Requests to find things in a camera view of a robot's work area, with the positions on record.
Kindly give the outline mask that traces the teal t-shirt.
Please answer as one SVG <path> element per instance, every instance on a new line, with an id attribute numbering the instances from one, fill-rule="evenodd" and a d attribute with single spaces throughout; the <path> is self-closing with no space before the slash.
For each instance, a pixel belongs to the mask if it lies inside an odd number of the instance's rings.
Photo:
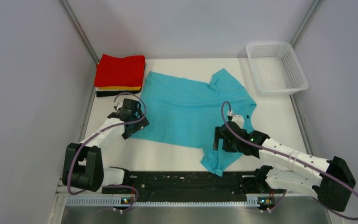
<path id="1" fill-rule="evenodd" d="M 244 118 L 243 129 L 254 129 L 251 117 L 256 102 L 226 69 L 214 73 L 208 83 L 151 71 L 141 99 L 149 125 L 133 138 L 202 149 L 201 164 L 218 176 L 241 157 L 222 148 L 213 150 L 215 128 L 224 124 L 221 112 L 227 111 L 223 102 L 228 101 L 233 112 Z"/>

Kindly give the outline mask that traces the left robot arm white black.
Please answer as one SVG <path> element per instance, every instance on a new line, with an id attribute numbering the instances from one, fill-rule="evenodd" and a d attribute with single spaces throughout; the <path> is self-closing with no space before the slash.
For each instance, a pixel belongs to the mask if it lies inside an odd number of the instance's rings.
<path id="1" fill-rule="evenodd" d="M 131 181 L 125 170 L 106 165 L 104 156 L 115 140 L 126 140 L 149 125 L 146 111 L 142 100 L 125 98 L 114 105 L 114 111 L 91 136 L 70 143 L 65 151 L 63 185 L 92 192 L 113 185 L 118 192 L 127 192 Z"/>

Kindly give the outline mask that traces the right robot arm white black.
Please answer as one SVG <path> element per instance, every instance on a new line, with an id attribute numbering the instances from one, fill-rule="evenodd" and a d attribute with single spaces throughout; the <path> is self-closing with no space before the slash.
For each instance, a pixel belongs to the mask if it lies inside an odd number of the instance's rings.
<path id="1" fill-rule="evenodd" d="M 214 150 L 218 149 L 219 141 L 223 142 L 225 152 L 254 156 L 263 162 L 251 182 L 258 192 L 294 191 L 317 199 L 333 211 L 346 209 L 352 192 L 331 179 L 335 177 L 351 189 L 355 187 L 356 180 L 345 160 L 336 156 L 328 160 L 299 152 L 265 133 L 247 133 L 232 121 L 215 128 Z"/>

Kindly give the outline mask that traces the red folded t-shirt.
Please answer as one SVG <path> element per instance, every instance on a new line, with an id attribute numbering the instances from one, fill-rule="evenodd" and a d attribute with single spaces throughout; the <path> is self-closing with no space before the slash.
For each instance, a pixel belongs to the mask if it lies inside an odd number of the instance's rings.
<path id="1" fill-rule="evenodd" d="M 145 73 L 145 56 L 123 58 L 103 54 L 96 66 L 95 87 L 129 87 L 140 89 Z"/>

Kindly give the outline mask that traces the white plastic basket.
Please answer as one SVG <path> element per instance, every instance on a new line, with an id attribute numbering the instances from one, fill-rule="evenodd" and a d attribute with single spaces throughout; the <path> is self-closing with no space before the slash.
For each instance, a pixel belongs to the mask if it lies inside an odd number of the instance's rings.
<path id="1" fill-rule="evenodd" d="M 301 63 L 287 42 L 257 42 L 246 46 L 248 65 L 259 96 L 292 95 L 309 88 Z"/>

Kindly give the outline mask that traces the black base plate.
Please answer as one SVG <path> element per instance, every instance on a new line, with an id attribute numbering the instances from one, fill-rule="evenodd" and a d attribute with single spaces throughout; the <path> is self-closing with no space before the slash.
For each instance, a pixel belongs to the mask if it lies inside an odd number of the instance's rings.
<path id="1" fill-rule="evenodd" d="M 103 194 L 139 193 L 138 202 L 244 202 L 248 194 L 282 193 L 257 183 L 253 171 L 126 171 L 123 186 L 102 188 Z"/>

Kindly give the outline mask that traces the aluminium rail frame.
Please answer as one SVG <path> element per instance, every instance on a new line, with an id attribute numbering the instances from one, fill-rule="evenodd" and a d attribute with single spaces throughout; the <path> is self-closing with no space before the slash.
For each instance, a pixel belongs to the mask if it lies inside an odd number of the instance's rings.
<path id="1" fill-rule="evenodd" d="M 69 194 L 58 187 L 49 224 L 343 224 L 315 200 L 288 194 L 273 212 L 255 207 L 113 207 L 67 206 Z"/>

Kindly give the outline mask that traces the left corner metal post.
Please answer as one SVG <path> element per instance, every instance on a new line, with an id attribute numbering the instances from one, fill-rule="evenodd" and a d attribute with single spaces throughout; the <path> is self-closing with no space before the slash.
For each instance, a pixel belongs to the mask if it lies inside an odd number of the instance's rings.
<path id="1" fill-rule="evenodd" d="M 93 62 L 95 64 L 99 63 L 99 57 L 95 52 L 94 48 L 92 47 L 91 42 L 89 41 L 84 29 L 82 28 L 75 12 L 73 11 L 70 3 L 68 0 L 58 0 L 60 4 L 63 6 L 63 9 L 68 16 L 69 20 L 71 21 L 73 27 L 75 28 L 79 38 L 81 39 L 83 45 L 85 46 L 88 54 L 91 56 Z"/>

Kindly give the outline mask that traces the corner metal post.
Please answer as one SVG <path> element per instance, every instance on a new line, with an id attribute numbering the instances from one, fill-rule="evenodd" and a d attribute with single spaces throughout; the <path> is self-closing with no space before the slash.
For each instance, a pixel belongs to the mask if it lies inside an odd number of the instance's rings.
<path id="1" fill-rule="evenodd" d="M 73 11 L 70 3 L 68 0 L 58 0 L 60 4 L 63 6 L 63 9 L 68 16 L 69 20 L 71 21 L 73 27 L 75 28 L 79 38 L 81 39 L 83 45 L 85 46 L 88 54 L 91 56 L 93 62 L 95 64 L 99 63 L 99 57 L 95 52 L 94 48 L 92 47 L 91 42 L 89 41 L 84 29 L 82 28 L 75 12 Z"/>
<path id="2" fill-rule="evenodd" d="M 308 9 L 307 13 L 305 14 L 299 28 L 295 32 L 295 34 L 290 42 L 290 44 L 293 48 L 295 48 L 297 46 L 298 42 L 301 40 L 303 33 L 307 29 L 309 23 L 311 22 L 312 18 L 317 13 L 317 11 L 319 10 L 319 8 L 323 2 L 324 2 L 324 0 L 314 0 L 312 2 L 310 8 Z"/>

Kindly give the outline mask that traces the right corner metal post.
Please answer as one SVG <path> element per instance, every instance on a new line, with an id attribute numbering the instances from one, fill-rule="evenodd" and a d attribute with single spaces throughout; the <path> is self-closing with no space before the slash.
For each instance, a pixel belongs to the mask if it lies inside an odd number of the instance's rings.
<path id="1" fill-rule="evenodd" d="M 317 11 L 319 10 L 319 8 L 323 2 L 324 2 L 324 0 L 314 0 L 312 2 L 310 8 L 308 9 L 307 13 L 305 14 L 299 28 L 295 32 L 295 34 L 290 42 L 290 44 L 293 48 L 295 48 L 297 46 L 298 42 L 301 40 L 303 33 L 307 29 L 309 23 L 311 22 L 312 18 L 317 13 Z"/>

